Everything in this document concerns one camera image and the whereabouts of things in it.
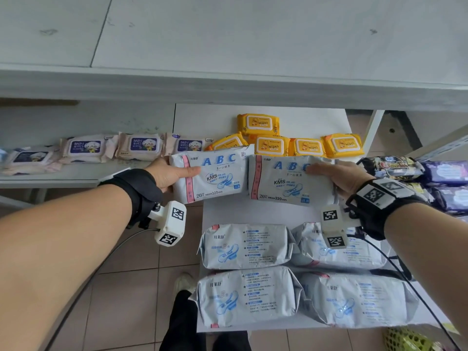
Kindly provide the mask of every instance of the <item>black wrist strap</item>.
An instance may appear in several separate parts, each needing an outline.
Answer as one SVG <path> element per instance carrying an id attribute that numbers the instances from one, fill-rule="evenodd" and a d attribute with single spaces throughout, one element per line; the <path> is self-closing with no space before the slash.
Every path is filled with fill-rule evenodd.
<path id="1" fill-rule="evenodd" d="M 99 186 L 106 184 L 122 188 L 132 200 L 132 217 L 127 228 L 147 218 L 155 204 L 163 200 L 162 191 L 156 186 L 154 177 L 140 168 L 122 171 Z"/>
<path id="2" fill-rule="evenodd" d="M 410 188 L 387 178 L 367 181 L 346 201 L 360 219 L 363 230 L 376 240 L 385 239 L 384 226 L 389 215 L 411 203 L 427 204 Z"/>

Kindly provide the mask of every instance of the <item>shoe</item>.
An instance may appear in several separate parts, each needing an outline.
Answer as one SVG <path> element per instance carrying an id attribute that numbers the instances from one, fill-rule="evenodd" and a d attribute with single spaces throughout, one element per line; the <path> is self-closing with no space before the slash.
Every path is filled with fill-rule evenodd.
<path id="1" fill-rule="evenodd" d="M 176 295 L 180 291 L 189 291 L 190 293 L 194 293 L 195 290 L 196 282 L 193 277 L 187 272 L 182 272 L 174 283 L 174 295 L 172 299 L 175 300 Z"/>

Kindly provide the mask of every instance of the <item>white wall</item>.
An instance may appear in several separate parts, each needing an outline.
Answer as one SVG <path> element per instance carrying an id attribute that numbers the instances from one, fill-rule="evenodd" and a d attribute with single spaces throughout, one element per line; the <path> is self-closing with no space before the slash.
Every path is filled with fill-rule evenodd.
<path id="1" fill-rule="evenodd" d="M 406 112 L 423 145 L 447 135 L 468 124 L 468 113 L 454 112 Z M 468 160 L 468 145 L 439 155 L 434 159 Z"/>

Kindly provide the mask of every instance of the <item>pink stripe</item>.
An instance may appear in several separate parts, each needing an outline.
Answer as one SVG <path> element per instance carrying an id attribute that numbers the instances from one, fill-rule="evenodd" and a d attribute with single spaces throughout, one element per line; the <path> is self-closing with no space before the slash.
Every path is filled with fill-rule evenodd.
<path id="1" fill-rule="evenodd" d="M 184 160 L 184 167 L 190 167 L 190 162 L 189 158 L 187 158 L 187 155 L 182 155 L 182 160 Z M 185 186 L 187 187 L 187 202 L 195 202 L 195 196 L 193 194 L 193 180 L 191 177 L 185 178 Z"/>
<path id="2" fill-rule="evenodd" d="M 260 176 L 262 175 L 262 156 L 255 155 L 255 175 L 254 183 L 252 184 L 251 199 L 258 199 L 258 186 L 260 185 Z"/>

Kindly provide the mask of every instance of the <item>duck cartoon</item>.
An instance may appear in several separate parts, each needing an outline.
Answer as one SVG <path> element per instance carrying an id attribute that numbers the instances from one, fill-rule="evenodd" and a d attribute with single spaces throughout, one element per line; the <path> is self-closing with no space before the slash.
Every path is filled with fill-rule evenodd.
<path id="1" fill-rule="evenodd" d="M 146 150 L 149 150 L 149 151 L 154 150 L 156 147 L 156 141 L 151 138 L 145 139 L 141 144 L 146 148 Z"/>
<path id="2" fill-rule="evenodd" d="M 199 141 L 194 140 L 193 142 L 189 143 L 189 149 L 194 152 L 201 151 L 202 144 Z"/>
<path id="3" fill-rule="evenodd" d="M 97 149 L 99 149 L 100 147 L 101 147 L 101 143 L 99 143 L 99 142 L 87 142 L 85 144 L 85 149 L 89 153 L 96 153 Z"/>
<path id="4" fill-rule="evenodd" d="M 31 154 L 30 158 L 31 158 L 31 161 L 41 161 L 42 159 L 45 158 L 47 154 L 46 153 L 34 153 L 34 154 Z"/>

